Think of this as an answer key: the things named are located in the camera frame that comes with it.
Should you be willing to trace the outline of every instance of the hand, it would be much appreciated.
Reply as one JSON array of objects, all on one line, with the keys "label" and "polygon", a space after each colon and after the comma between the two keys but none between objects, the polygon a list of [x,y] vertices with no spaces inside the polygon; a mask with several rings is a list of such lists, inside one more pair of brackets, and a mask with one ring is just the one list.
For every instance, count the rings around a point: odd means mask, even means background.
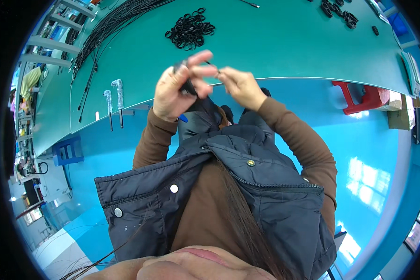
[{"label": "hand", "polygon": [[258,111],[267,96],[255,81],[252,73],[241,72],[231,67],[219,70],[216,76],[226,86],[226,91],[246,109]]},{"label": "hand", "polygon": [[213,77],[218,69],[213,66],[199,66],[205,60],[213,57],[210,51],[201,51],[188,58],[188,66],[182,65],[176,73],[173,67],[165,70],[157,82],[154,94],[153,112],[166,121],[176,121],[196,101],[196,96],[183,95],[179,89],[190,78],[201,99],[207,98],[213,92],[213,87],[207,85],[202,77]]}]

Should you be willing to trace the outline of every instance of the brown long-sleeve shirt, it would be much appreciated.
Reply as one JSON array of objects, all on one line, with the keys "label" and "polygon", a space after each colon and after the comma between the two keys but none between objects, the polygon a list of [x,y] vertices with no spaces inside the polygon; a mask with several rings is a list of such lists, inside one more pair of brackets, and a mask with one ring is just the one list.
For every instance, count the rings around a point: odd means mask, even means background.
[{"label": "brown long-sleeve shirt", "polygon": [[[331,234],[335,231],[336,161],[325,142],[304,121],[273,98],[264,101],[258,110],[263,120],[288,144],[303,167],[301,176],[311,184],[324,187],[325,199],[320,209]],[[167,159],[171,137],[177,122],[158,118],[152,110],[137,145],[133,168],[152,165]],[[171,250],[191,245],[208,245],[225,249],[245,259],[235,244],[235,236],[224,218],[224,187],[214,162],[204,165],[190,198],[183,210]]]}]

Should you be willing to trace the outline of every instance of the cardboard box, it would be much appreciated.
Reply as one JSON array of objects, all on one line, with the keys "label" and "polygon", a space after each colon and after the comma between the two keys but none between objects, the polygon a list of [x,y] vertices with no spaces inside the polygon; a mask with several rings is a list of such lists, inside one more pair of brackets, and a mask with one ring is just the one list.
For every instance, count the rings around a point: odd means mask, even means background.
[{"label": "cardboard box", "polygon": [[414,108],[420,108],[420,96],[413,100]]},{"label": "cardboard box", "polygon": [[388,91],[386,93],[389,95],[389,100],[381,106],[377,108],[380,111],[399,111],[403,109],[403,101],[402,96],[400,93],[395,91]]},{"label": "cardboard box", "polygon": [[397,130],[411,130],[415,126],[415,112],[413,99],[407,95],[401,95],[403,108],[400,111],[387,112],[389,128]]}]

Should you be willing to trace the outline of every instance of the yellow shirt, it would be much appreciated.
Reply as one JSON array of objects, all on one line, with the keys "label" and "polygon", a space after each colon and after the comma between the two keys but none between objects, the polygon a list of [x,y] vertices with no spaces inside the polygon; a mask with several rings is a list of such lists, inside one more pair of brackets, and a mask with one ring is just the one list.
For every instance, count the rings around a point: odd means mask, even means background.
[{"label": "yellow shirt", "polygon": [[40,67],[34,68],[33,70],[29,71],[27,75],[23,76],[22,86],[20,87],[20,96],[24,101],[29,101],[29,89],[38,82],[40,76]]}]

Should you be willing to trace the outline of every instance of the dark pants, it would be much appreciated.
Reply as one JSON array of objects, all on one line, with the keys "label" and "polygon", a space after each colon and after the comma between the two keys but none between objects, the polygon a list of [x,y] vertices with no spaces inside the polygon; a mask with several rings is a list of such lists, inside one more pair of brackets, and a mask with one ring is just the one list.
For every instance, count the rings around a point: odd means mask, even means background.
[{"label": "dark pants", "polygon": [[[222,122],[218,107],[209,97],[204,100],[198,99],[184,115],[188,119],[188,122],[179,120],[179,145],[183,140],[195,136],[196,134],[219,130],[219,125]],[[247,111],[243,113],[238,124],[258,126],[266,133],[267,139],[275,143],[274,131],[272,131],[256,112]]]}]

